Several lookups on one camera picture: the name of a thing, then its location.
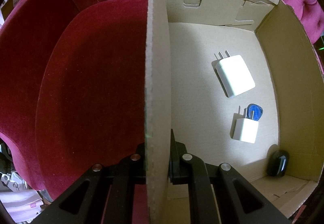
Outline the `black round lens cap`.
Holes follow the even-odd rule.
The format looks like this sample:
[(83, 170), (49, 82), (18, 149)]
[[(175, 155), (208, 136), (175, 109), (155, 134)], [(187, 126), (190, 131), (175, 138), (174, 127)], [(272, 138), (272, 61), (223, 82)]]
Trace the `black round lens cap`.
[(289, 163), (289, 153), (285, 150), (275, 151), (269, 159), (267, 166), (267, 175), (271, 177), (283, 177), (286, 174), (288, 163)]

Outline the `small white charger plug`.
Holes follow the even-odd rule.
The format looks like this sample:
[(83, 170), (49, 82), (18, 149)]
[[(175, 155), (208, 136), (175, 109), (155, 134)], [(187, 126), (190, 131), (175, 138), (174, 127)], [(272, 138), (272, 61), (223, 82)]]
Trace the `small white charger plug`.
[(230, 136), (234, 140), (254, 144), (259, 128), (259, 121), (254, 121), (246, 117), (247, 108), (243, 114), (235, 113), (233, 115)]

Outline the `blue key fob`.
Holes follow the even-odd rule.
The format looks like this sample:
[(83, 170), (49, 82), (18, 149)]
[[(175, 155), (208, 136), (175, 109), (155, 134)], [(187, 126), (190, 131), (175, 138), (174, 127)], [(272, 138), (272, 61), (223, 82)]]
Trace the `blue key fob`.
[(248, 119), (259, 121), (263, 115), (263, 108), (257, 104), (251, 103), (247, 106), (246, 117)]

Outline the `large white charger plug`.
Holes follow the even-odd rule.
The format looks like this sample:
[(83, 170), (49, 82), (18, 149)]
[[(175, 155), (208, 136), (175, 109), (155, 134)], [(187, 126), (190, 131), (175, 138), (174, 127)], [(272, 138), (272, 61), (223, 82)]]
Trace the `large white charger plug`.
[(218, 75), (226, 96), (233, 98), (255, 88), (255, 81), (241, 55), (231, 56), (226, 50), (225, 55), (218, 53), (214, 70)]

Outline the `cardboard box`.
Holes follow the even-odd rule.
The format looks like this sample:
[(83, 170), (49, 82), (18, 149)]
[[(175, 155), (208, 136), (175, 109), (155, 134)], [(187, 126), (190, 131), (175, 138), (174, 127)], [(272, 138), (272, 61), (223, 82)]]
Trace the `cardboard box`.
[(148, 0), (145, 134), (151, 223), (187, 201), (168, 188), (170, 135), (231, 164), (286, 217), (323, 171), (323, 75), (282, 0)]

